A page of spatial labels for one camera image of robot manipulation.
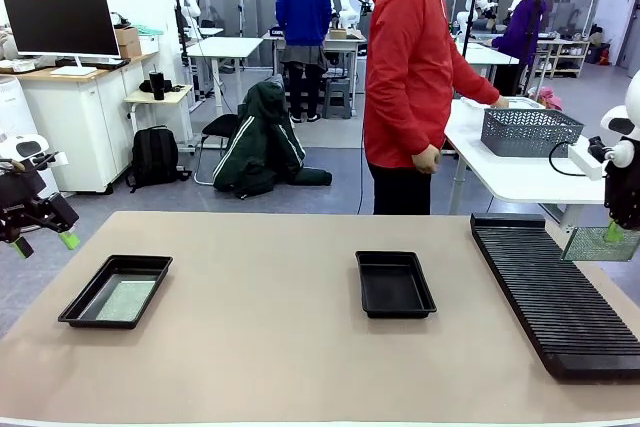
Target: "stool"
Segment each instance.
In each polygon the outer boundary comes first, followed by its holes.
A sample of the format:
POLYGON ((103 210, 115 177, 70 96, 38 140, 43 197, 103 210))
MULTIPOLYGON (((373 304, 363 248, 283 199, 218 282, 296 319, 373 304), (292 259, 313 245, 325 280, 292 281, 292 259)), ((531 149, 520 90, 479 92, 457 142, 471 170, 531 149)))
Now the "stool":
POLYGON ((329 118, 331 110, 331 97, 334 93, 341 93, 343 99, 342 118, 351 118, 351 83, 348 80, 327 80, 327 87, 324 93, 324 107, 322 109, 322 117, 329 118))
POLYGON ((200 172, 200 162, 202 161, 202 151, 204 150, 205 141, 211 137, 220 137, 220 157, 223 152, 224 139, 230 139, 233 137, 236 129, 238 128, 239 118, 236 114, 225 114, 218 117, 216 120, 202 129, 202 141, 200 142, 200 155, 198 156, 198 166, 196 167, 196 173, 193 176, 193 180, 198 185, 212 186, 213 182, 202 182, 198 180, 198 172, 200 172))

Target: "perforated basket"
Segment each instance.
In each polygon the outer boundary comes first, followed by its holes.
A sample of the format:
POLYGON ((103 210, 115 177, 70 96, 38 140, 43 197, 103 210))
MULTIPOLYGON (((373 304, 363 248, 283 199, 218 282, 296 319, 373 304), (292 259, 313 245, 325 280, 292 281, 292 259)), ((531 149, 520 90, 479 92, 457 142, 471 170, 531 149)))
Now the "perforated basket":
MULTIPOLYGON (((482 142, 499 157, 548 157, 560 142, 575 143, 584 125, 556 110, 487 109, 482 142)), ((554 157, 567 157, 568 146, 554 157)))

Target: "black stool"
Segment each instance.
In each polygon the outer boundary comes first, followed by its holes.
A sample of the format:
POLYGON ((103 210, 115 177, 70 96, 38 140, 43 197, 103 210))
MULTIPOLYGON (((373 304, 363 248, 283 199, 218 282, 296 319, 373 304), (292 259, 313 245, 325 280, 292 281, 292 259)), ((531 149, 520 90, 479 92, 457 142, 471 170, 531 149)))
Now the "black stool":
POLYGON ((198 156, 198 166, 196 167, 196 173, 193 176, 198 185, 213 185, 213 182, 201 182, 198 180, 198 172, 200 172, 200 162, 202 161, 202 151, 204 150, 205 141, 211 137, 220 137, 220 157, 224 151, 224 139, 230 139, 236 129, 238 128, 239 118, 236 114, 225 114, 218 117, 216 120, 202 129, 202 141, 200 142, 200 155, 198 156))

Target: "black conveyor rack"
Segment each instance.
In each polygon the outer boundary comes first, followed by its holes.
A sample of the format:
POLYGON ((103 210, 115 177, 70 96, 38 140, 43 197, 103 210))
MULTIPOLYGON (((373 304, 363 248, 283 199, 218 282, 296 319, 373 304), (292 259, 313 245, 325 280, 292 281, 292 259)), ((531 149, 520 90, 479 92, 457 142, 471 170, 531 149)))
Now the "black conveyor rack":
POLYGON ((537 215, 473 215, 471 230, 547 371, 560 380, 640 379, 640 342, 537 215))

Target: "black backpack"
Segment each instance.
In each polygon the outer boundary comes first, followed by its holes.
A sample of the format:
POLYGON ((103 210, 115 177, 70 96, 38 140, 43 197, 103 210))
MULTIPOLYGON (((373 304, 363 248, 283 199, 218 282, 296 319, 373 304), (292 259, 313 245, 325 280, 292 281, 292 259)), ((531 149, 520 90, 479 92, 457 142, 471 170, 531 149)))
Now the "black backpack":
POLYGON ((178 145, 165 125, 139 130, 133 138, 133 162, 126 183, 133 194, 149 185, 186 181, 190 170, 178 170, 178 145))

